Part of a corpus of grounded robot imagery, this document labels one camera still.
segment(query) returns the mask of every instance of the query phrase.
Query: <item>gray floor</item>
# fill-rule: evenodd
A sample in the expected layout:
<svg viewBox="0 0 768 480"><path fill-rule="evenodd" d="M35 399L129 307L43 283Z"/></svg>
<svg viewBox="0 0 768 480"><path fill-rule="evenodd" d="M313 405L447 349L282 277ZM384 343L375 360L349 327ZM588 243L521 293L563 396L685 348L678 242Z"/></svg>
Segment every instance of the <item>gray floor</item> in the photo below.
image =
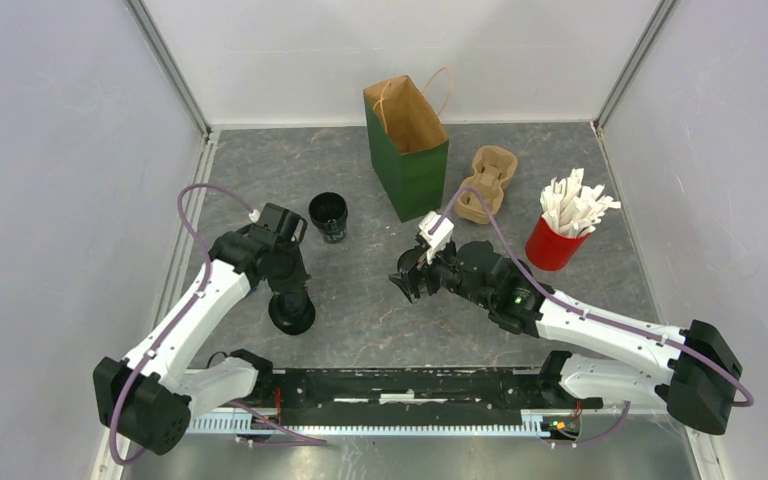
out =
<svg viewBox="0 0 768 480"><path fill-rule="evenodd" d="M539 215L539 192L549 179L585 169L585 184L607 184L617 196L596 138L587 124L451 125L446 198L469 174L475 151L500 145L519 158L505 192L499 222L522 251ZM216 351L247 348L280 367L340 366L520 366L539 365L553 349L567 346L508 334L486 312L445 293L410 305L387 275L414 245L417 221L399 223L372 170L363 127L269 129L222 132L210 182L230 187L255 205L273 202L307 217L311 198L323 191L343 195L349 205L349 236L327 245L316 232L302 244L317 319L307 333L290 337L269 320L266 285L237 305L194 360L203 367ZM489 226L453 216L458 244L489 239ZM209 242L247 222L231 199L210 192L198 228ZM191 280L201 257L190 259ZM623 217L612 211L569 265L537 272L555 288L585 302L655 321Z"/></svg>
<svg viewBox="0 0 768 480"><path fill-rule="evenodd" d="M595 435L614 421L585 416L582 424ZM698 479L686 438L675 422L647 416L634 416L615 436L574 451L505 437L328 437L326 447L252 450L228 437L189 435L166 456L145 455L126 478Z"/></svg>

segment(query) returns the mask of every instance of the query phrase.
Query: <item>green paper bag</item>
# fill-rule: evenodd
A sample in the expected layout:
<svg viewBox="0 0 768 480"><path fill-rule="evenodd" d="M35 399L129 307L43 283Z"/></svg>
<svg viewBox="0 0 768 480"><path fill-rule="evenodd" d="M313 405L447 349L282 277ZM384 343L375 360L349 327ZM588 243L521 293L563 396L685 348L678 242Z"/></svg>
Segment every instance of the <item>green paper bag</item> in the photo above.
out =
<svg viewBox="0 0 768 480"><path fill-rule="evenodd" d="M451 85L450 73L449 95ZM402 222L438 210L443 202L449 135L423 92L407 75L363 90L372 167Z"/></svg>

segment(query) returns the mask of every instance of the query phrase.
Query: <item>black paper cup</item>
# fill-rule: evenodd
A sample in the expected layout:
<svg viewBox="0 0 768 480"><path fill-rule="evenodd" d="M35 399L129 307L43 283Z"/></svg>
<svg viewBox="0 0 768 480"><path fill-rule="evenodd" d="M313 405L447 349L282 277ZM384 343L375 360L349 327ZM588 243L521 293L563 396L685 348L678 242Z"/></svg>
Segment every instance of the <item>black paper cup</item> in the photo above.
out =
<svg viewBox="0 0 768 480"><path fill-rule="evenodd" d="M346 219L349 208L346 200L334 192L320 193L313 197L308 207L312 223L326 243L337 243L346 238Z"/></svg>

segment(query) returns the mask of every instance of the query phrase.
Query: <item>red container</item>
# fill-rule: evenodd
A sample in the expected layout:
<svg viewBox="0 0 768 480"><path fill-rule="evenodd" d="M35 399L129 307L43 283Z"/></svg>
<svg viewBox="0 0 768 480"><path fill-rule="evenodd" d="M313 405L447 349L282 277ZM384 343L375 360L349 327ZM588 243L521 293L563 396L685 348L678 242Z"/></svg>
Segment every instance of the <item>red container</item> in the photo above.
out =
<svg viewBox="0 0 768 480"><path fill-rule="evenodd" d="M569 262L578 247L587 240L590 234L579 238L567 238L558 235L549 228L543 217L537 221L531 237L525 243L525 255L532 265L540 270L554 272L560 270Z"/></svg>

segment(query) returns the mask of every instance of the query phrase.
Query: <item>white wall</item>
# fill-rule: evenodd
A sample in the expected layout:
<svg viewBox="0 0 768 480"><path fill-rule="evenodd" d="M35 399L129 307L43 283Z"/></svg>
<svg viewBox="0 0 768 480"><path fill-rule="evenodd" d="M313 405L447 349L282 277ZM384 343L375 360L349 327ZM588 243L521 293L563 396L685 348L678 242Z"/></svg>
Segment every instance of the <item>white wall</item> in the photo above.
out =
<svg viewBox="0 0 768 480"><path fill-rule="evenodd" d="M88 477L199 144L124 2L0 1L0 479Z"/></svg>
<svg viewBox="0 0 768 480"><path fill-rule="evenodd" d="M768 2L679 3L606 146L664 320L717 325L756 396L729 478L768 478Z"/></svg>
<svg viewBox="0 0 768 480"><path fill-rule="evenodd" d="M445 121L591 120L658 1L145 3L210 122L323 125L362 124L364 87L422 88L444 65Z"/></svg>

